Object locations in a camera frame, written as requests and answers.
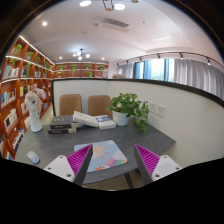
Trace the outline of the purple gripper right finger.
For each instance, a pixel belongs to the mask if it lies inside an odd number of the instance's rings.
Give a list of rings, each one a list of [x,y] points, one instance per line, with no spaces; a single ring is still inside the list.
[[[134,146],[134,156],[145,185],[181,170],[168,155],[159,156],[140,145]]]

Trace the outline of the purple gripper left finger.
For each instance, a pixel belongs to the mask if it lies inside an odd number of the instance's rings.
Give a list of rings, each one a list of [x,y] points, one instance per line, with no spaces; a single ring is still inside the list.
[[[92,155],[93,146],[89,144],[69,156],[59,155],[44,170],[81,186]]]

